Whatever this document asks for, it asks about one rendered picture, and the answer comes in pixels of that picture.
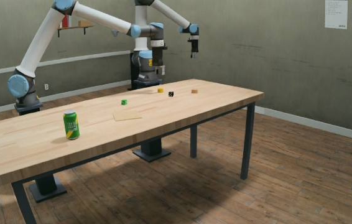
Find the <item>can lid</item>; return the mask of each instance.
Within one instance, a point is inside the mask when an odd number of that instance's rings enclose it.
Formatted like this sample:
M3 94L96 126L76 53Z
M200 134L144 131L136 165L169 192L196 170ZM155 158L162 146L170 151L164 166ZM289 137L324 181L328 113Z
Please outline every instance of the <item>can lid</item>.
M69 115L69 114L73 114L73 113L75 113L75 110L66 110L66 111L64 111L65 115Z

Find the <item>red book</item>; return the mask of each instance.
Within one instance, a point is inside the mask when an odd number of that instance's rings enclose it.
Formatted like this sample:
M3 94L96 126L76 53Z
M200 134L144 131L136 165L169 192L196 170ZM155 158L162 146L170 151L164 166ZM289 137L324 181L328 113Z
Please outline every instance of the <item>red book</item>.
M64 16L63 27L68 27L68 16Z

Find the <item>wooden floor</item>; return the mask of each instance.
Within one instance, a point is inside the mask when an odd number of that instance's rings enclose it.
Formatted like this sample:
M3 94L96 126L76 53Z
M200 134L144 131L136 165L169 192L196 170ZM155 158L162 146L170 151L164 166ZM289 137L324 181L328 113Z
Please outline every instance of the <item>wooden floor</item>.
M44 103L44 109L129 86ZM18 116L0 113L0 120ZM150 164L131 150L55 174L68 193L35 203L37 223L352 223L352 139L256 114L251 162L239 179L246 111L163 138L170 156ZM11 185L0 223L24 223Z

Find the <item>green soda can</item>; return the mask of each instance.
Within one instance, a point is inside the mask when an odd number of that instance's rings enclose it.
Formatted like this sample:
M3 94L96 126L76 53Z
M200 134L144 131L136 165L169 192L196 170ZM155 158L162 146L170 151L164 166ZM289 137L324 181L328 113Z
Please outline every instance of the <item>green soda can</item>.
M64 111L63 118L66 137L68 139L77 139L79 137L79 125L75 110Z

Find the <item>table frame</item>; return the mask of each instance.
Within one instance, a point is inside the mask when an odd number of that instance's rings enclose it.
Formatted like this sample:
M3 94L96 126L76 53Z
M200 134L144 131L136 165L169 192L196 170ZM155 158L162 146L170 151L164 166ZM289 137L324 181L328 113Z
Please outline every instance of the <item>table frame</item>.
M147 139L145 141L141 141L141 142L137 142L137 143L131 144L130 146L122 147L120 149L117 149L117 150L114 150L114 151L111 151L111 152L107 152L107 153L104 153L104 154L99 155L99 156L95 156L95 157L92 157L92 158L89 158L89 159L85 159L83 161L76 162L74 164L70 164L70 165L67 165L67 166L64 166L64 167L61 167L61 168L58 168L58 169L54 169L52 171L48 171L48 172L45 172L45 173L42 173L42 174L39 174L39 175L28 177L28 178L23 179L23 180L19 180L17 182L13 182L12 183L13 191L14 191L14 194L16 195L16 199L17 199L17 202L19 204L22 216L24 217L25 223L26 224L36 224L36 220L35 220L34 214L32 213L31 207L29 205L28 198L27 198L27 195L25 193L23 183L29 182L31 180L39 179L39 178L42 178L42 177L45 177L45 176L48 176L48 175L52 175L52 174L55 174L57 172L61 172L63 170L71 169L73 167L80 166L80 165L86 164L88 162L92 162L92 161L95 161L97 159L101 159L103 157L107 157L107 156L113 155L115 153L118 153L118 152L121 152L121 151L125 151L127 149L131 149L131 148L136 147L136 146L140 146L141 144L145 144L145 143L148 143L148 142L151 142L151 141L155 141L157 139L161 139L161 138L166 137L168 135L177 133L179 131L183 131L183 130L185 130L187 128L190 128L190 133L191 133L190 134L190 157L191 158L196 158L197 157L197 126L199 124L205 123L207 121L210 121L210 120L219 118L221 116L224 116L226 114L230 114L230 113L235 112L237 110L241 110L241 109L243 109L245 107L247 108L247 115L246 115L246 124L245 124L245 140L244 140L243 162L242 162L242 166L241 166L241 175L240 175L240 178L245 180L248 177L249 157L251 155L253 123L254 123L254 114L255 114L255 102L250 103L248 105L240 106L240 107L238 107L236 109L233 109L233 110L227 111L225 113L216 115L214 117L205 119L203 121L199 121L197 123L194 123L194 124L191 124L191 125L176 129L174 131L170 131L170 132L162 134L160 136L157 136L157 137L154 137L154 138L151 138L151 139Z

